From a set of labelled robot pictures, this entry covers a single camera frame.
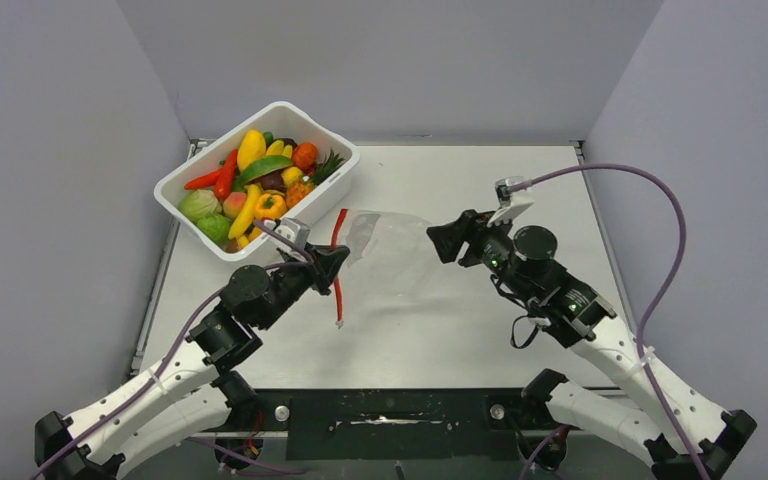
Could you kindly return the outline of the clear zip bag red zipper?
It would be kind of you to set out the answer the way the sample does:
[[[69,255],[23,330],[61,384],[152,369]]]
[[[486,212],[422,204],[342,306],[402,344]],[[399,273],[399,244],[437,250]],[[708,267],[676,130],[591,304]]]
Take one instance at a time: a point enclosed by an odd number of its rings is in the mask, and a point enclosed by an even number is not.
[[[437,268],[426,236],[430,223],[415,215],[343,208],[331,244],[350,254],[335,281],[336,321],[382,317],[391,305],[408,303],[425,289]]]

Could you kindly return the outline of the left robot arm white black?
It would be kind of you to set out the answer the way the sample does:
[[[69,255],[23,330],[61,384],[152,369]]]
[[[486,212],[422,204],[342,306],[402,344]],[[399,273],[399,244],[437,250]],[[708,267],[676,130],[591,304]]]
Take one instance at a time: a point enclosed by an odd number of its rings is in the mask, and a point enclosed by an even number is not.
[[[121,479],[186,438],[251,410],[254,389],[236,368],[307,291],[330,292],[350,255],[345,245],[307,244],[311,260],[245,265],[185,322],[169,352],[102,399],[68,415],[52,411],[34,428],[43,479]]]

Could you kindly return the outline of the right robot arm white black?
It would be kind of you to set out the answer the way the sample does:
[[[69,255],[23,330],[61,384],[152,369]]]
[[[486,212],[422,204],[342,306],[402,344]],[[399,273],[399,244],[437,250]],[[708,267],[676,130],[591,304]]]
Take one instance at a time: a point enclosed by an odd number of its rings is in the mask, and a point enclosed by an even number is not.
[[[627,407],[545,369],[524,389],[532,425],[577,427],[622,448],[658,479],[720,479],[757,423],[728,411],[689,386],[636,338],[610,303],[555,259],[557,239],[529,225],[491,224],[488,212],[464,211],[426,233],[442,263],[486,266],[505,295],[523,303],[529,320],[609,378]]]

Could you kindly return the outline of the yellow bell pepper toy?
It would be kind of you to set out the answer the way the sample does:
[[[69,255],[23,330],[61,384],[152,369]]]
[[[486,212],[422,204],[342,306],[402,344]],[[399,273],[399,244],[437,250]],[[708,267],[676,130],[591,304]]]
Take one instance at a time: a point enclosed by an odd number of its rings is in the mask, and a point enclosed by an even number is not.
[[[288,211],[285,198],[280,194],[262,194],[254,208],[255,220],[275,220],[281,218]]]

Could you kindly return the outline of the yellow lemon toy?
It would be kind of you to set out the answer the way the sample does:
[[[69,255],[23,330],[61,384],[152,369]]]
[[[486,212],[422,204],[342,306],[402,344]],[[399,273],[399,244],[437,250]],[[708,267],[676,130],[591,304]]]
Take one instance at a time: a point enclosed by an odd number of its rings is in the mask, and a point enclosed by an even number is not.
[[[287,189],[302,181],[304,175],[304,171],[295,166],[284,169],[280,174],[283,185]]]

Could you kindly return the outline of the yellow banana toy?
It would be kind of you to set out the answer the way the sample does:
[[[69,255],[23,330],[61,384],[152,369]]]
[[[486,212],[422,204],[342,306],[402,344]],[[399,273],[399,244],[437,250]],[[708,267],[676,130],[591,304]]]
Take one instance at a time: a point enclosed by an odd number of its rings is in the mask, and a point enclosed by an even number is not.
[[[240,201],[242,196],[245,196],[244,201],[239,205],[239,212],[237,213],[234,221],[232,222],[227,238],[229,240],[237,239],[241,237],[248,227],[252,224],[254,219],[254,209],[257,200],[262,195],[262,189],[258,183],[250,184],[247,186],[245,192],[235,192],[230,196],[230,199]]]

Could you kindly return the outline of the pineapple toy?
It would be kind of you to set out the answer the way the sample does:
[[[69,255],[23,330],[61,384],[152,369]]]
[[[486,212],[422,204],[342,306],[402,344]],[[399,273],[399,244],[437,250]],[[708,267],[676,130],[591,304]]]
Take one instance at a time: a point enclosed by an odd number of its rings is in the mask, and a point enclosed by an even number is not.
[[[322,184],[339,167],[345,159],[334,151],[330,151],[326,160],[316,164],[307,176],[293,180],[286,188],[285,203],[288,209],[292,209],[308,196],[317,186]]]

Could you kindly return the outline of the orange tomato toy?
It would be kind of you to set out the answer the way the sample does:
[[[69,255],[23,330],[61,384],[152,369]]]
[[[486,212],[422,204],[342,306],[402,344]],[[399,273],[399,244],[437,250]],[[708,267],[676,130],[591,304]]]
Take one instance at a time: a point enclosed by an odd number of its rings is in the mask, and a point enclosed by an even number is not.
[[[319,150],[313,143],[303,142],[293,150],[291,159],[295,167],[308,172],[314,168],[318,155]]]

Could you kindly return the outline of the peach toy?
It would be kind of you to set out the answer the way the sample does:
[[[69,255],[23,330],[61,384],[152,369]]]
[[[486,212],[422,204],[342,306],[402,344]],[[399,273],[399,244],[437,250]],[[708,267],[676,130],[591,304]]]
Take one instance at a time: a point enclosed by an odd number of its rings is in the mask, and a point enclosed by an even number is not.
[[[222,203],[222,213],[229,220],[235,220],[247,201],[245,192],[232,192]]]

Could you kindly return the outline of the green cabbage toy lower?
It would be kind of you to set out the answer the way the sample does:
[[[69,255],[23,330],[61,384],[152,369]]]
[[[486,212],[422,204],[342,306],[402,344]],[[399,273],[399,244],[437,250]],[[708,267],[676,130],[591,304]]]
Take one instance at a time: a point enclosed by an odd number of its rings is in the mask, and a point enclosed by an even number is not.
[[[231,221],[222,214],[210,214],[199,219],[196,227],[214,244],[224,247],[228,242]]]

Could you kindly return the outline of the green cabbage toy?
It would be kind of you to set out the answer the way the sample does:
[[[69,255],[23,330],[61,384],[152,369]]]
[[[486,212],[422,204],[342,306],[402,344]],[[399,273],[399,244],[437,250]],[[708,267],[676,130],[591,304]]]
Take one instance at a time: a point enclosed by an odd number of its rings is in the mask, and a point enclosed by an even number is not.
[[[181,214],[192,223],[222,211],[220,201],[214,192],[208,189],[191,191],[180,202],[178,208]]]
[[[222,214],[210,214],[199,219],[196,227],[214,244],[224,247],[228,242],[231,221]]]

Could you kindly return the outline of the red chili pepper toy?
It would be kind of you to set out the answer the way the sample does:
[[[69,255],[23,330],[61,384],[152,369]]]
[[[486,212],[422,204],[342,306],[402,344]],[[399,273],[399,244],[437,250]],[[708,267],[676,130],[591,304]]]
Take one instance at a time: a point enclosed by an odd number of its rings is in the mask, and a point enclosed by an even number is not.
[[[232,150],[219,170],[219,175],[214,184],[214,195],[220,202],[223,202],[231,193],[232,182],[237,170],[237,156],[238,150]]]

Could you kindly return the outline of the yellow mango toy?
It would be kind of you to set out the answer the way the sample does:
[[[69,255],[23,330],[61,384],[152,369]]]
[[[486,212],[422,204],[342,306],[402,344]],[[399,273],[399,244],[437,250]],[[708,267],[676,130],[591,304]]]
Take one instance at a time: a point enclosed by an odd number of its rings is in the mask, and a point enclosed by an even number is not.
[[[245,133],[237,152],[237,168],[244,171],[251,163],[265,155],[267,146],[263,133],[249,130]]]

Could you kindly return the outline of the green cabbage toy upper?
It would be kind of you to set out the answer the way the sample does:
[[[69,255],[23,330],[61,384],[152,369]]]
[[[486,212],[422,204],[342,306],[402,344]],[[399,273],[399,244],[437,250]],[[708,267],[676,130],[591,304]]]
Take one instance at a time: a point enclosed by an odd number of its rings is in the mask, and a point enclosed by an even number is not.
[[[180,202],[178,208],[181,214],[192,223],[222,211],[220,201],[214,192],[208,189],[191,191]]]

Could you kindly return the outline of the orange carrot toy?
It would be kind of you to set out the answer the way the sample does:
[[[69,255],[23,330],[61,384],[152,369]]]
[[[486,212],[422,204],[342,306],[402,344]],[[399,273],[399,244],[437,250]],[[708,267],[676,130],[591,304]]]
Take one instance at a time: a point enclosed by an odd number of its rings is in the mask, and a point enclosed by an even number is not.
[[[217,183],[221,173],[222,173],[222,170],[217,169],[210,173],[194,178],[184,185],[184,189],[199,190],[199,189],[212,188]]]

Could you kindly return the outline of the white plastic bin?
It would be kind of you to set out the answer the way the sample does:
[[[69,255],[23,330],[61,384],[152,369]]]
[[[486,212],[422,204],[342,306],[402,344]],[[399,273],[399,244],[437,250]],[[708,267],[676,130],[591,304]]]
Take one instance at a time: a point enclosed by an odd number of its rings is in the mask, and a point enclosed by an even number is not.
[[[232,264],[239,264],[244,261],[249,263],[262,262],[274,252],[274,249],[267,245],[266,239],[259,237],[242,251],[228,253],[223,247],[200,232],[193,222],[186,219],[184,214],[179,211],[178,205],[185,197],[185,183],[218,167],[219,162],[224,160],[232,149],[241,144],[244,134],[252,129],[261,132],[270,131],[280,138],[307,140],[319,148],[321,155],[334,151],[345,159],[336,172],[326,178],[322,185],[316,187],[298,205],[289,210],[290,217],[310,226],[314,225],[347,195],[352,185],[353,169],[360,161],[360,151],[355,144],[320,125],[292,103],[276,101],[268,104],[203,147],[199,153],[163,177],[154,187],[155,200],[178,220],[181,228],[195,237],[207,251],[220,260]]]

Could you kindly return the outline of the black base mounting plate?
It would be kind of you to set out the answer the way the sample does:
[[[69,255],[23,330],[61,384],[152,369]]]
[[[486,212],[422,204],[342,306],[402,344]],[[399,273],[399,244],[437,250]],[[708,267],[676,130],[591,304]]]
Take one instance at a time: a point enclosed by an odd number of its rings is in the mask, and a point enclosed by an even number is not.
[[[517,388],[262,389],[212,432],[287,467],[461,473],[518,471],[557,426]]]

